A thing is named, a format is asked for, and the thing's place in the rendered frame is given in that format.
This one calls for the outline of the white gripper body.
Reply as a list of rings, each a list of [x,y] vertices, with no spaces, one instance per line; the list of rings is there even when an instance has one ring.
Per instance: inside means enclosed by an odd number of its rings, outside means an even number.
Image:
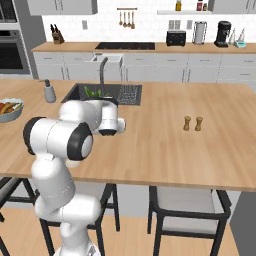
[[[126,129],[126,122],[123,118],[103,119],[98,131],[102,136],[114,136],[123,133]]]

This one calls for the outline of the open white drawer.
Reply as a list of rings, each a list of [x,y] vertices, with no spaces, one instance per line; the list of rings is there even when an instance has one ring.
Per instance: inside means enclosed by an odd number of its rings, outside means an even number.
[[[105,58],[107,58],[108,63],[118,63],[120,64],[122,62],[122,55],[95,55],[92,59],[93,63],[101,63]]]

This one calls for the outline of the dark kitchen sink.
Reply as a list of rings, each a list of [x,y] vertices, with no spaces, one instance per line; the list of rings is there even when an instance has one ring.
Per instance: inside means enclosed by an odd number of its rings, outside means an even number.
[[[63,103],[69,100],[85,100],[84,87],[90,89],[101,89],[99,84],[76,83],[70,92],[62,100]],[[105,84],[105,94],[117,100],[119,105],[139,106],[141,103],[142,86],[138,84]]]

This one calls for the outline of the green leafy vegetable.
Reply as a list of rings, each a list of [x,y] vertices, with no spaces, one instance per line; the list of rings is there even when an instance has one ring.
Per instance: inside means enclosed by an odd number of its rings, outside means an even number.
[[[84,87],[85,97],[86,98],[106,98],[109,97],[109,94],[103,94],[101,89],[90,89],[88,86]]]

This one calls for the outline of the dark grey tap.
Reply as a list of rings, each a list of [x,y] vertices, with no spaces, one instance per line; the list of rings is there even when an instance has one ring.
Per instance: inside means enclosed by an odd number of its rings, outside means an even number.
[[[100,75],[100,87],[101,87],[101,95],[104,97],[105,95],[105,90],[104,90],[104,67],[105,64],[107,63],[108,58],[104,57],[101,64],[100,64],[100,70],[99,70],[99,75]]]

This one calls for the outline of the grey soap dispenser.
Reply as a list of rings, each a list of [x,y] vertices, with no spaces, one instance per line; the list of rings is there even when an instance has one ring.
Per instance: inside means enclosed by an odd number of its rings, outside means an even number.
[[[45,79],[44,96],[47,103],[54,103],[56,101],[54,88],[48,79]]]

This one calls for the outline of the black stool with grey seat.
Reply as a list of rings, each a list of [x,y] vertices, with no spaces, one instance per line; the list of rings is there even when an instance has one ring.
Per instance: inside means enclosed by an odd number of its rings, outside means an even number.
[[[153,256],[159,256],[163,235],[212,239],[210,256],[218,256],[232,203],[226,191],[216,193],[220,213],[215,211],[212,190],[150,186],[147,233],[156,213]]]
[[[61,189],[37,188],[35,212],[40,219],[49,256],[105,256],[102,219],[113,209],[120,230],[117,186],[86,183],[85,194],[71,182]]]
[[[12,196],[13,192],[18,188],[20,184],[24,185],[24,188],[28,194],[27,197]],[[35,193],[27,178],[3,177],[0,179],[0,210],[6,202],[20,202],[31,204],[35,202]],[[4,217],[0,212],[0,222],[3,221]]]

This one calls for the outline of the black hob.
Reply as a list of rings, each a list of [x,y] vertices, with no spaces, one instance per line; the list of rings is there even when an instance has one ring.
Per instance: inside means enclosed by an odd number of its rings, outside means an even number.
[[[101,42],[97,50],[155,50],[153,42]]]

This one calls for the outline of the grey bowl of fruit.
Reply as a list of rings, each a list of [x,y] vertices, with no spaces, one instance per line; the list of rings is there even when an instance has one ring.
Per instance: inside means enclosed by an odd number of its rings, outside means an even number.
[[[17,119],[23,110],[24,101],[19,98],[5,98],[0,100],[0,123]]]

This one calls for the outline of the wooden knife block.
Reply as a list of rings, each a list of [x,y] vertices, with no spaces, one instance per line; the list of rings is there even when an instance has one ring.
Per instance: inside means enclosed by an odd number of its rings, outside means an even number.
[[[53,42],[55,44],[62,44],[64,42],[64,38],[60,32],[60,30],[57,28],[56,25],[50,25],[50,29],[52,32]]]

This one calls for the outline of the white base cupboards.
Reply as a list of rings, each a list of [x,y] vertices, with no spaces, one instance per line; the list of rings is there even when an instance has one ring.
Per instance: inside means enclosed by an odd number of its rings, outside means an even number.
[[[120,64],[105,64],[107,80],[239,83],[256,90],[256,54],[36,52],[34,58],[41,79],[97,80],[101,63],[92,59],[102,54],[122,55]]]

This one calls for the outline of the black toaster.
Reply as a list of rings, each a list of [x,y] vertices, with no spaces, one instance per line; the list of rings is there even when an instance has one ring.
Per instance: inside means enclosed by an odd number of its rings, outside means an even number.
[[[186,44],[186,32],[182,30],[168,30],[166,34],[167,46],[182,46]]]

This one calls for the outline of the black coffee machine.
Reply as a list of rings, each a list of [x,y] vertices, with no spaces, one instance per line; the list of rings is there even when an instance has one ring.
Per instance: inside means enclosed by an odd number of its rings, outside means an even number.
[[[217,47],[222,47],[222,48],[228,47],[228,43],[226,42],[226,39],[230,34],[230,30],[231,30],[231,23],[229,21],[220,21],[218,23],[217,36],[216,36],[216,40],[214,41],[214,44]]]

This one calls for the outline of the white bottles on teal tray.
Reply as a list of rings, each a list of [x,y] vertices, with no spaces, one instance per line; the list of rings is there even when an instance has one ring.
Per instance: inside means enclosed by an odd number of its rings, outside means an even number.
[[[232,32],[230,38],[229,38],[229,45],[233,45],[236,48],[245,48],[246,42],[245,42],[245,30],[242,30],[240,36],[238,39],[235,39],[235,32]]]

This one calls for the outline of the steel wall oven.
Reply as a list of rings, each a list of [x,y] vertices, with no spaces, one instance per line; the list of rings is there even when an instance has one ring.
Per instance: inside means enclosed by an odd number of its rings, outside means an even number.
[[[0,75],[30,75],[21,21],[29,16],[26,0],[0,0]]]

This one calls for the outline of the white wall cupboards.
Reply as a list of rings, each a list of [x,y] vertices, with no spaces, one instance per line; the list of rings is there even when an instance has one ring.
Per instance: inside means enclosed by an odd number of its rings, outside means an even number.
[[[31,15],[94,15],[97,0],[27,0]]]
[[[208,10],[214,14],[256,14],[256,0],[209,0]]]

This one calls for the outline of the white wall shelf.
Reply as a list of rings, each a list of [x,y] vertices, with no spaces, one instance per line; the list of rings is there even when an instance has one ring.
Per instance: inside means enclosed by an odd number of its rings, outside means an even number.
[[[211,11],[196,11],[196,10],[157,10],[157,15],[211,15]]]

